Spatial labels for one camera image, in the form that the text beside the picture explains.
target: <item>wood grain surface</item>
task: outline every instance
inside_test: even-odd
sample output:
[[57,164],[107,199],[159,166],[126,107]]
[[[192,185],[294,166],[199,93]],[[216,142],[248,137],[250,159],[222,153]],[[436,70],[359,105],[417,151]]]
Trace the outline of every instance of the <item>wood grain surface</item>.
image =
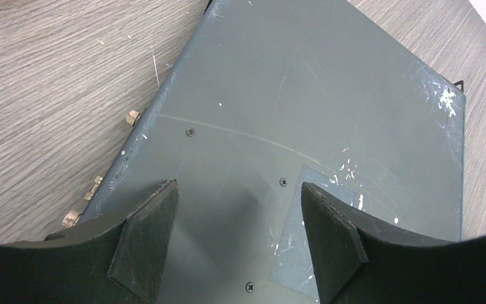
[[[486,234],[486,25],[468,0],[352,0],[466,82],[464,236]],[[60,230],[130,133],[207,0],[0,0],[0,243]]]

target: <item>screw head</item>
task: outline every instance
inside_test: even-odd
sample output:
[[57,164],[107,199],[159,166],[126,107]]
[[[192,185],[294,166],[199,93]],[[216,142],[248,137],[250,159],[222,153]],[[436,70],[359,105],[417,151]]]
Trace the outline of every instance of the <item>screw head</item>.
[[187,136],[193,137],[194,134],[196,134],[196,131],[193,128],[189,128],[189,129],[185,130],[185,133],[187,134]]
[[137,124],[139,119],[140,119],[140,113],[139,112],[137,112],[135,110],[129,111],[129,113],[127,113],[127,116],[126,116],[126,124],[131,126],[131,127],[135,127],[135,124]]
[[66,214],[64,217],[64,220],[62,221],[62,226],[65,228],[71,228],[77,224],[77,221],[79,220],[79,217],[81,216],[80,212],[77,212],[75,210],[72,210]]
[[253,293],[254,292],[254,283],[253,282],[248,282],[247,285],[245,286],[245,290],[248,293]]

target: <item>gray metal panel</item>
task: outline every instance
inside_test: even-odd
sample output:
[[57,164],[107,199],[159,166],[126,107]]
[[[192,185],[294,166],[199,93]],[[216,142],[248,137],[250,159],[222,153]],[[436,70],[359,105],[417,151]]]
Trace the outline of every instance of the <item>gray metal panel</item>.
[[458,241],[463,94],[344,0],[251,3],[212,4],[81,221],[178,180],[159,303],[315,303],[270,280],[305,165]]

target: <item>curved scratch line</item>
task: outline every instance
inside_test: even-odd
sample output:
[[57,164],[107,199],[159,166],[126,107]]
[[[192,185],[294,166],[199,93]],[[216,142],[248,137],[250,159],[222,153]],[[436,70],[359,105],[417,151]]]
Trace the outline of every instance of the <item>curved scratch line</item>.
[[253,139],[257,139],[259,141],[263,141],[264,143],[268,143],[268,144],[272,144],[274,146],[277,146],[279,148],[282,148],[282,149],[286,149],[290,152],[293,152],[303,158],[306,158],[307,160],[311,161],[311,162],[314,162],[320,166],[322,166],[323,168],[331,171],[331,172],[335,172],[334,170],[332,170],[331,168],[327,167],[326,165],[318,162],[317,160],[315,160],[314,158],[304,154],[304,153],[301,153],[295,149],[292,149],[290,147],[286,147],[284,146],[283,144],[279,144],[278,142],[275,142],[275,141],[270,141],[269,139],[265,139],[263,137],[259,137],[259,136],[255,136],[255,135],[252,135],[252,134],[248,134],[248,133],[245,133],[245,132],[241,132],[241,131],[238,131],[238,130],[232,130],[232,129],[228,129],[228,128],[224,128],[224,127],[219,127],[218,125],[211,125],[209,123],[205,123],[205,122],[197,122],[195,120],[189,120],[189,119],[185,119],[185,118],[181,118],[181,117],[174,117],[174,116],[170,116],[170,115],[165,115],[165,114],[161,114],[161,115],[158,115],[158,117],[164,117],[164,118],[169,118],[169,119],[174,119],[174,120],[178,120],[180,122],[187,122],[188,124],[197,124],[197,125],[203,125],[204,127],[210,127],[210,128],[213,128],[213,129],[217,129],[217,130],[221,130],[221,131],[226,131],[226,132],[230,132],[230,133],[234,133],[234,134],[238,134],[238,135],[242,135],[242,136],[246,136],[246,137],[250,137],[250,138],[253,138]]

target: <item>metal enclosure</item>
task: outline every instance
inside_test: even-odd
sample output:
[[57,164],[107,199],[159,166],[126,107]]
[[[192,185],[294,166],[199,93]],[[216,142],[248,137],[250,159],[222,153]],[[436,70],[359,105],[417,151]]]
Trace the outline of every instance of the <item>metal enclosure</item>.
[[464,106],[345,0],[217,0],[80,222],[177,179],[158,303],[316,303],[301,184],[459,241]]

